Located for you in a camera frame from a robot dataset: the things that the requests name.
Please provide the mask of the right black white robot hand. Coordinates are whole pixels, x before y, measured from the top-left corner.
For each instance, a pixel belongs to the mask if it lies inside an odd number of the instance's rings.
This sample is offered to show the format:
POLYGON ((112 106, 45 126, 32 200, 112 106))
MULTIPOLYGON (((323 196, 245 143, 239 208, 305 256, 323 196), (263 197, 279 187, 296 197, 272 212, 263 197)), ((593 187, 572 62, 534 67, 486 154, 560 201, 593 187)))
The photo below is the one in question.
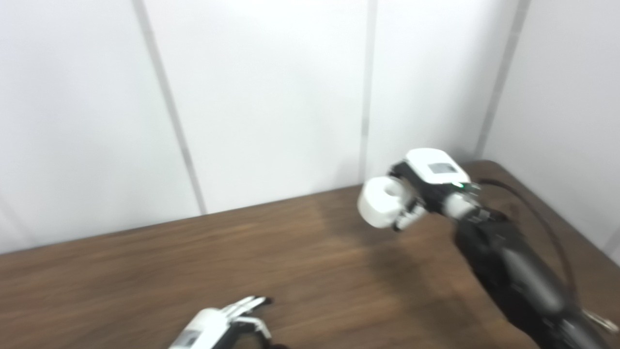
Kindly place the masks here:
POLYGON ((388 176, 405 184, 410 194, 391 225, 394 231, 403 231, 426 214, 458 221, 481 206, 467 172, 439 149, 410 150, 388 176))

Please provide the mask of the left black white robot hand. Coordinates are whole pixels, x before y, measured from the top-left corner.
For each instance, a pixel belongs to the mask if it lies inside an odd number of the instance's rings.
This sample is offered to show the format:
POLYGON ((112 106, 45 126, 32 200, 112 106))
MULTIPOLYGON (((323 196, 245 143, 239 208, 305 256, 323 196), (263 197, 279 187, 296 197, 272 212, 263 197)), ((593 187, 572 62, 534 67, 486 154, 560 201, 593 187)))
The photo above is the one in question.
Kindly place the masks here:
POLYGON ((266 323, 252 312, 273 303, 272 298, 251 295, 223 308, 204 308, 173 340, 170 349, 232 349, 241 336, 252 334, 261 349, 272 347, 266 323))

